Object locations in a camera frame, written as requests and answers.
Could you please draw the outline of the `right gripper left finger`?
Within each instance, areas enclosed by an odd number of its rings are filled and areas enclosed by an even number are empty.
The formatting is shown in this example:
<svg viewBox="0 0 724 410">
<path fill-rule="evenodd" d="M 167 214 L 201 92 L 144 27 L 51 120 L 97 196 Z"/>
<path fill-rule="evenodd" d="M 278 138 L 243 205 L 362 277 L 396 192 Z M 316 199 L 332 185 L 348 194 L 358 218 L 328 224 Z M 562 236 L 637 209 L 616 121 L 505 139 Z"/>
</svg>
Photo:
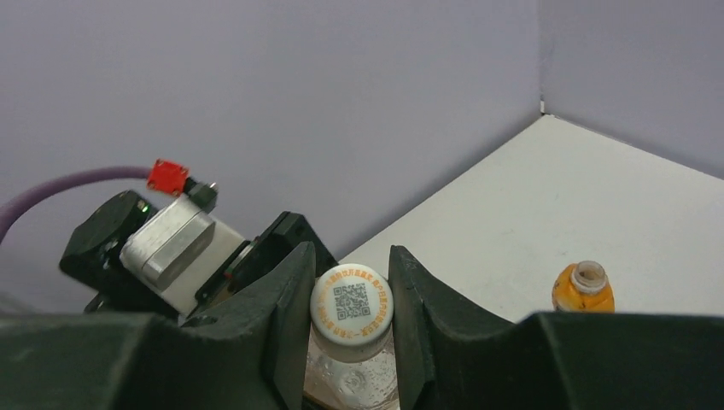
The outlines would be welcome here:
<svg viewBox="0 0 724 410">
<path fill-rule="evenodd" d="M 180 326 L 148 313 L 6 316 L 4 409 L 299 409 L 315 248 Z"/>
</svg>

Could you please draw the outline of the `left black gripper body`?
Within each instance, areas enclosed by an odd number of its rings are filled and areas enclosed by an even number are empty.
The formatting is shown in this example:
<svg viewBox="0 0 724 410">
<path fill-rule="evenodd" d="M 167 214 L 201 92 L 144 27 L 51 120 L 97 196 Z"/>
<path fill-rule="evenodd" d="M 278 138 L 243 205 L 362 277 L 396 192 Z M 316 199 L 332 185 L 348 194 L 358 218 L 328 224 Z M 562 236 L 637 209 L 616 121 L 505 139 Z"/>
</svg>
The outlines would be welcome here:
<svg viewBox="0 0 724 410">
<path fill-rule="evenodd" d="M 259 236 L 243 240 L 222 260 L 221 267 L 196 292 L 195 313 L 223 302 L 262 278 L 304 242 L 314 245 L 316 277 L 338 265 L 304 215 L 282 212 Z"/>
</svg>

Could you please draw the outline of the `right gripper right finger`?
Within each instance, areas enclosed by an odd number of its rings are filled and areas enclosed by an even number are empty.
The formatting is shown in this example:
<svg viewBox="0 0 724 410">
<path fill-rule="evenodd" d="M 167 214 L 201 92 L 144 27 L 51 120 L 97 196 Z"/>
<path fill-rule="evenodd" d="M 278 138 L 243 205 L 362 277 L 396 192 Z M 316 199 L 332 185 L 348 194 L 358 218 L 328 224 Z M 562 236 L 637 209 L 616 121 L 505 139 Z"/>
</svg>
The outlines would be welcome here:
<svg viewBox="0 0 724 410">
<path fill-rule="evenodd" d="M 723 320 L 533 313 L 514 323 L 389 251 L 404 409 L 720 409 Z"/>
</svg>

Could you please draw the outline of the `gold red label bottle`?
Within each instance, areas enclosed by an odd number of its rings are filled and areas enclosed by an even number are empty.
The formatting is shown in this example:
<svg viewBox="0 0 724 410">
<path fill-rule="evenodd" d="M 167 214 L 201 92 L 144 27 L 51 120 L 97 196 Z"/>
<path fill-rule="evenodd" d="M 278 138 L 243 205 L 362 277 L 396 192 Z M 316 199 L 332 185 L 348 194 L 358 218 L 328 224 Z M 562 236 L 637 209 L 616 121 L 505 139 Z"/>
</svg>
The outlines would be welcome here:
<svg viewBox="0 0 724 410">
<path fill-rule="evenodd" d="M 309 302 L 304 396 L 323 409 L 396 409 L 394 297 L 373 268 L 347 263 L 317 279 Z"/>
</svg>

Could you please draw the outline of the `orange blue label bottle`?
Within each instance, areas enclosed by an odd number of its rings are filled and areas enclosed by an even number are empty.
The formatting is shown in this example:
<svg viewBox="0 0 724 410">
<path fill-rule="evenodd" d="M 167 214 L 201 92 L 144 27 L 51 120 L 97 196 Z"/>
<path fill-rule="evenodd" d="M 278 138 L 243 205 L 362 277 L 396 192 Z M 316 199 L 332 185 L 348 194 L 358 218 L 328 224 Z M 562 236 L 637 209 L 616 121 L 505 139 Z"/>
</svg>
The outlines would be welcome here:
<svg viewBox="0 0 724 410">
<path fill-rule="evenodd" d="M 614 313 L 615 297 L 605 269 L 596 261 L 567 266 L 552 286 L 555 311 Z"/>
</svg>

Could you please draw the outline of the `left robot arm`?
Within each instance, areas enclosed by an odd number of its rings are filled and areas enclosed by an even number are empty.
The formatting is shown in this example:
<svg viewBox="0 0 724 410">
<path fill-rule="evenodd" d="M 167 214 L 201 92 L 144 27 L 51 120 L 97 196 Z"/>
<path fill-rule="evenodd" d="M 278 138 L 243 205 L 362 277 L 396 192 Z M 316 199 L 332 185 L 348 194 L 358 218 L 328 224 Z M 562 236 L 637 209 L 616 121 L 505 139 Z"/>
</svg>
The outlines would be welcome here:
<svg viewBox="0 0 724 410">
<path fill-rule="evenodd" d="M 75 228 L 59 262 L 67 276 L 96 290 L 100 311 L 189 318 L 275 268 L 301 243 L 315 248 L 315 273 L 337 266 L 303 214 L 284 211 L 247 239 L 212 215 L 210 193 L 157 208 L 134 190 L 112 196 Z"/>
</svg>

